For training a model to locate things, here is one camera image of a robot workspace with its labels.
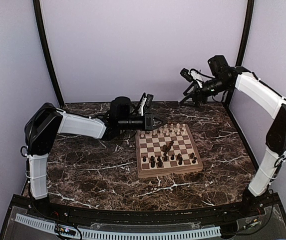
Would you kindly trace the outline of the dark tall piece front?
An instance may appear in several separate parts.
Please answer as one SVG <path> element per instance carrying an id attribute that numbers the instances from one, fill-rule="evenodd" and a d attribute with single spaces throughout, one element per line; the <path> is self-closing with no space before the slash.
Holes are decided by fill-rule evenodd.
<path id="1" fill-rule="evenodd" d="M 152 155 L 151 158 L 150 158 L 150 167 L 151 167 L 151 168 L 154 168 L 154 167 L 155 167 L 155 158 L 154 158 L 153 155 Z"/>

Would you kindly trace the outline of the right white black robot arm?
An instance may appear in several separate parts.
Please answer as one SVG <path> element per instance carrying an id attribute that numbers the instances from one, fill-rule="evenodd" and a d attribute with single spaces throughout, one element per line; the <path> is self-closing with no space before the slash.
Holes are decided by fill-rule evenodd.
<path id="1" fill-rule="evenodd" d="M 195 105 L 205 103 L 210 96 L 235 89 L 251 98 L 269 115 L 265 154 L 247 188 L 250 196 L 258 197 L 265 193 L 286 161 L 286 97 L 242 66 L 215 67 L 213 77 L 208 81 L 203 81 L 204 74 L 194 68 L 183 68 L 180 75 L 191 84 L 183 93 L 181 103 L 188 99 Z"/>

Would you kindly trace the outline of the dark tall piece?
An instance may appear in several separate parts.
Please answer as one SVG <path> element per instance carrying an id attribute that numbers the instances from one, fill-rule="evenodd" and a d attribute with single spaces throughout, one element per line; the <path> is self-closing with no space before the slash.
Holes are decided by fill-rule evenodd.
<path id="1" fill-rule="evenodd" d="M 180 153 L 177 155 L 177 161 L 178 161 L 178 165 L 182 165 L 183 158 L 182 158 L 182 155 Z"/>
<path id="2" fill-rule="evenodd" d="M 161 158 L 160 155 L 157 157 L 157 167 L 158 168 L 162 168 L 163 167 L 162 158 Z"/>
<path id="3" fill-rule="evenodd" d="M 155 158 L 154 158 L 153 155 L 152 155 L 151 158 L 150 158 L 150 167 L 151 167 L 151 168 L 154 168 L 154 167 L 155 167 Z"/>

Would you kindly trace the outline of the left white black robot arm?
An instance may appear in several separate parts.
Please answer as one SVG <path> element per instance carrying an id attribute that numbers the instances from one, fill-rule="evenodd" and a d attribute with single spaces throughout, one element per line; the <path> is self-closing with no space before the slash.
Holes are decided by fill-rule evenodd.
<path id="1" fill-rule="evenodd" d="M 164 119 L 145 112 L 144 103 L 134 108 L 126 97 L 113 100 L 105 114 L 89 117 L 69 113 L 51 103 L 45 103 L 25 125 L 25 145 L 20 150 L 28 162 L 29 190 L 36 200 L 34 210 L 43 218 L 53 214 L 53 206 L 44 198 L 48 196 L 47 159 L 57 134 L 108 141 L 118 137 L 124 130 L 150 132 L 165 124 Z"/>

